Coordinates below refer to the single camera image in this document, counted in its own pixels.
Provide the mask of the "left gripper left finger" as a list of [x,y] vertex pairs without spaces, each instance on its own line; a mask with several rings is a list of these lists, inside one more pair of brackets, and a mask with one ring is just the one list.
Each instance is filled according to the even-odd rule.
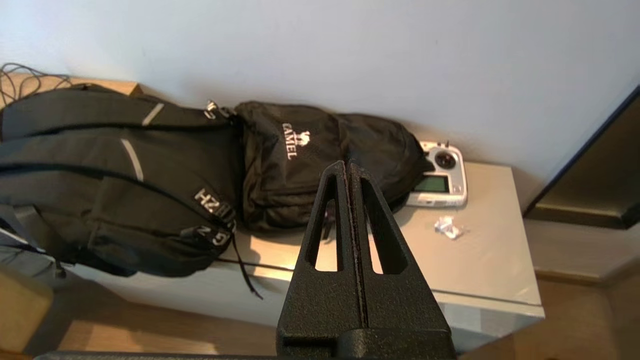
[[[337,271],[316,268],[325,212],[334,203]],[[364,325],[362,260],[355,234],[347,164],[334,162],[322,173],[301,240],[285,303],[279,316],[279,347],[333,347],[349,330]]]

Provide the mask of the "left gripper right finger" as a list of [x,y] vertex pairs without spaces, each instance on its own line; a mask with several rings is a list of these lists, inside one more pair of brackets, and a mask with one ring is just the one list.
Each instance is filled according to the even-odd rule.
[[353,260],[367,337],[398,347],[451,347],[450,326],[373,177],[349,164]]

